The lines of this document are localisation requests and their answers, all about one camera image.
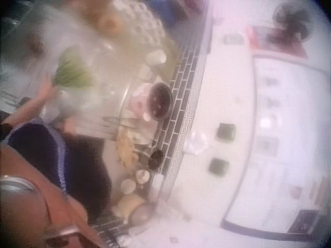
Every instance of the fan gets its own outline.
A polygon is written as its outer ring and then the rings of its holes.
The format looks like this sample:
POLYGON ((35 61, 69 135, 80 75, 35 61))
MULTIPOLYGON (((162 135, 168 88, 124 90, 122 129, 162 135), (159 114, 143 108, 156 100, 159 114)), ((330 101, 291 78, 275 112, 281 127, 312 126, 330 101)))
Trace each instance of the fan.
POLYGON ((312 21, 306 9, 299 5, 285 3, 277 7, 274 24, 282 30, 288 41, 304 42, 312 34, 312 21))

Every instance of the green vegetable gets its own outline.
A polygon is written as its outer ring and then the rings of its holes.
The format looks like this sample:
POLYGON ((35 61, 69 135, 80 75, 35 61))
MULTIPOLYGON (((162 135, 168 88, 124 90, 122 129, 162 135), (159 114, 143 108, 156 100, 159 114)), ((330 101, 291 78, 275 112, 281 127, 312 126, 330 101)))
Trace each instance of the green vegetable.
POLYGON ((83 88, 93 86, 91 72, 82 61, 76 48, 67 48, 61 54, 55 82, 63 87, 83 88))

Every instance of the menu board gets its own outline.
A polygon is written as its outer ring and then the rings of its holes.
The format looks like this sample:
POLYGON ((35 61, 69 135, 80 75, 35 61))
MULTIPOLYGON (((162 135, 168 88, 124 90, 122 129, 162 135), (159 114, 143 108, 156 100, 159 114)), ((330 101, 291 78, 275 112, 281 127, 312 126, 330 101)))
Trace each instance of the menu board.
POLYGON ((288 61, 253 61, 257 105, 251 154, 224 220, 255 232, 309 235, 330 195, 329 78, 288 61))

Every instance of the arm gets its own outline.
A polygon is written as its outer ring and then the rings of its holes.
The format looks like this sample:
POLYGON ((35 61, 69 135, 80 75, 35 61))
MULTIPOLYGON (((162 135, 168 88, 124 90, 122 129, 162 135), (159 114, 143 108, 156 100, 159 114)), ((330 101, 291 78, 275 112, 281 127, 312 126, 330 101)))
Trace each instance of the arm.
POLYGON ((38 116, 46 101, 54 95, 55 91, 56 88, 52 86, 50 79, 46 78, 41 83, 37 96, 19 107, 14 113, 8 116, 2 124, 7 123, 15 127, 38 116))

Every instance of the person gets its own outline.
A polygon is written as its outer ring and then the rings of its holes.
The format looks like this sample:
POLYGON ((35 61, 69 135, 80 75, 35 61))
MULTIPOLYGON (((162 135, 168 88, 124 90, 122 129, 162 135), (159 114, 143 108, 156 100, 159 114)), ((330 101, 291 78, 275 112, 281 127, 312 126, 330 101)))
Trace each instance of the person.
POLYGON ((64 122, 61 130, 45 125, 38 118, 56 91, 46 78, 35 98, 2 121, 1 150, 6 143, 18 152, 52 184, 66 191, 74 208, 92 223, 109 204, 111 181, 101 154, 90 140, 74 135, 72 118, 64 122), (58 168, 59 147, 63 152, 62 172, 58 168))

